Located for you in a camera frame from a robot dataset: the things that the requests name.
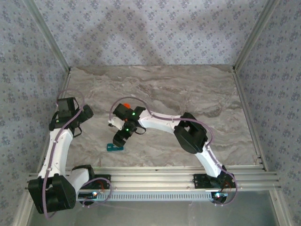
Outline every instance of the gray marble surface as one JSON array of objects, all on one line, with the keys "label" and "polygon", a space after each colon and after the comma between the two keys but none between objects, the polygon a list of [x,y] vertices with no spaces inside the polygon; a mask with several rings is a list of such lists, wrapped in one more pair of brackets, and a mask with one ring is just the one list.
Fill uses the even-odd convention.
[{"label": "gray marble surface", "polygon": [[[213,128],[211,148],[225,165],[253,165],[256,153],[230,67],[111,66],[72,68],[68,88],[80,90],[94,116],[82,124],[83,134],[74,138],[67,166],[199,166],[192,154],[181,149],[174,135],[148,129],[132,135],[120,152],[107,152],[116,128],[108,127],[111,104],[120,97],[146,101],[151,110],[177,115],[192,113]],[[75,92],[67,96],[78,97]],[[142,106],[127,100],[132,108]]]}]

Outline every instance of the purple cable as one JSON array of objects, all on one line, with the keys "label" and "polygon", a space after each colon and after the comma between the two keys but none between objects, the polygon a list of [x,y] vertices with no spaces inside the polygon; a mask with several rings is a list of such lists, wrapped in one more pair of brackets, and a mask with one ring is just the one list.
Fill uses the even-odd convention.
[{"label": "purple cable", "polygon": [[56,212],[54,212],[54,213],[49,217],[49,216],[48,216],[48,213],[47,213],[47,206],[46,206],[46,184],[47,184],[47,179],[48,179],[48,176],[49,176],[49,171],[50,171],[51,163],[52,163],[52,160],[53,160],[53,155],[54,155],[55,146],[56,146],[56,144],[57,144],[57,142],[58,142],[58,139],[59,139],[59,137],[60,137],[62,131],[63,131],[63,130],[64,130],[64,129],[65,129],[65,128],[73,121],[73,120],[75,120],[75,119],[79,116],[79,114],[81,113],[81,111],[83,110],[83,107],[84,107],[84,105],[85,105],[85,97],[84,97],[84,95],[83,95],[80,91],[78,91],[78,90],[76,90],[76,89],[63,89],[62,91],[60,91],[59,94],[57,95],[57,98],[56,98],[56,102],[55,102],[56,105],[58,105],[58,104],[57,104],[57,100],[58,100],[59,95],[60,95],[61,93],[63,93],[63,92],[66,92],[66,91],[76,91],[76,92],[78,92],[78,93],[81,95],[81,97],[82,97],[82,99],[83,99],[83,102],[82,102],[82,105],[79,107],[79,111],[76,113],[76,115],[74,115],[69,121],[67,121],[67,122],[63,125],[63,127],[61,127],[60,131],[57,133],[57,135],[56,135],[56,137],[55,137],[55,140],[54,140],[53,145],[52,145],[52,148],[51,148],[50,157],[49,157],[49,163],[48,163],[48,166],[47,166],[45,178],[44,178],[44,181],[43,181],[43,187],[42,187],[42,204],[43,204],[43,211],[44,211],[45,218],[46,218],[47,220],[49,220],[50,218],[52,218],[52,217],[54,216],[54,214],[56,213]]},{"label": "purple cable", "polygon": [[[147,103],[146,103],[145,101],[143,101],[143,100],[137,98],[137,97],[122,97],[122,98],[119,98],[118,100],[116,100],[116,101],[113,103],[113,105],[111,106],[111,108],[110,108],[110,112],[109,112],[109,120],[112,119],[112,111],[113,111],[113,107],[115,106],[116,103],[118,103],[120,100],[123,100],[123,99],[134,99],[134,100],[138,100],[138,101],[142,102],[142,103],[145,105],[145,108],[146,108],[146,110],[148,111],[148,113],[149,113],[152,117],[154,117],[154,118],[157,118],[157,119],[160,119],[160,120],[166,120],[166,121],[191,121],[191,122],[195,122],[195,123],[198,123],[198,124],[204,126],[206,129],[208,129],[208,131],[210,132],[210,135],[211,135],[211,139],[210,139],[210,141],[207,143],[206,147],[207,147],[208,145],[210,145],[211,142],[212,142],[213,139],[214,139],[214,135],[213,135],[213,132],[212,132],[211,128],[210,128],[208,125],[202,123],[201,121],[198,121],[198,120],[195,120],[195,119],[185,119],[185,118],[170,119],[170,118],[164,118],[164,117],[156,116],[156,115],[154,115],[154,114],[151,112],[151,110],[150,110],[150,108],[148,107]],[[217,163],[217,161],[216,161],[215,158],[213,157],[211,151],[208,150],[208,152],[209,152],[210,157],[211,157],[212,160],[214,161],[214,163],[218,166],[218,168],[220,168],[221,171],[223,171],[224,173],[230,175],[230,176],[232,177],[232,179],[234,180],[234,183],[235,183],[235,187],[236,187],[236,188],[235,188],[235,193],[234,193],[233,198],[232,198],[229,202],[227,202],[227,203],[225,203],[225,204],[224,204],[224,203],[221,203],[221,202],[214,201],[214,203],[217,203],[217,204],[219,204],[219,205],[221,205],[221,206],[223,206],[223,205],[228,205],[228,204],[230,204],[230,203],[232,203],[232,202],[234,201],[234,199],[235,199],[235,197],[236,197],[236,195],[237,195],[237,192],[238,192],[237,181],[236,181],[235,177],[234,177],[232,174],[230,174],[228,171],[224,170],[224,169]]]},{"label": "purple cable", "polygon": [[210,138],[210,140],[209,140],[209,142],[207,143],[206,146],[210,145],[210,144],[213,142],[213,140],[214,140],[214,135],[213,135],[213,132],[212,132],[211,128],[210,128],[209,126],[207,126],[205,123],[202,123],[201,121],[198,121],[198,120],[195,120],[195,119],[185,119],[185,118],[170,119],[170,118],[164,118],[164,117],[156,116],[155,114],[153,114],[153,113],[151,112],[151,110],[150,110],[150,108],[148,107],[147,103],[146,103],[145,101],[143,101],[143,100],[137,98],[137,97],[122,97],[122,98],[119,98],[118,100],[116,100],[116,101],[113,103],[112,107],[110,108],[110,112],[109,112],[109,120],[112,119],[112,111],[113,111],[113,107],[115,106],[116,103],[118,103],[120,100],[123,100],[123,99],[135,99],[135,100],[138,100],[138,101],[142,102],[142,103],[145,105],[145,108],[146,108],[146,110],[148,111],[148,113],[149,113],[152,117],[154,117],[154,118],[156,118],[156,119],[165,120],[165,121],[191,121],[191,122],[198,123],[198,124],[202,125],[203,127],[205,127],[205,128],[209,131],[209,133],[210,133],[210,135],[211,135],[211,138]]},{"label": "purple cable", "polygon": [[85,202],[87,202],[87,201],[95,202],[95,201],[92,200],[92,199],[85,199],[85,200],[83,201],[83,207],[88,207],[88,208],[96,207],[96,206],[99,206],[99,205],[104,204],[106,201],[108,201],[108,200],[111,198],[111,195],[112,195],[112,192],[113,192],[113,187],[112,187],[111,182],[110,182],[108,179],[106,179],[106,178],[94,178],[94,179],[89,180],[88,182],[84,183],[83,186],[86,186],[86,185],[88,185],[88,184],[90,184],[90,183],[92,183],[93,181],[96,181],[96,180],[104,180],[104,181],[106,181],[106,182],[110,185],[110,193],[109,193],[108,197],[107,197],[105,200],[103,200],[103,201],[100,202],[100,203],[94,204],[94,205],[92,205],[92,206],[90,206],[90,205],[87,205],[87,206],[86,206],[86,205],[85,205]]}]

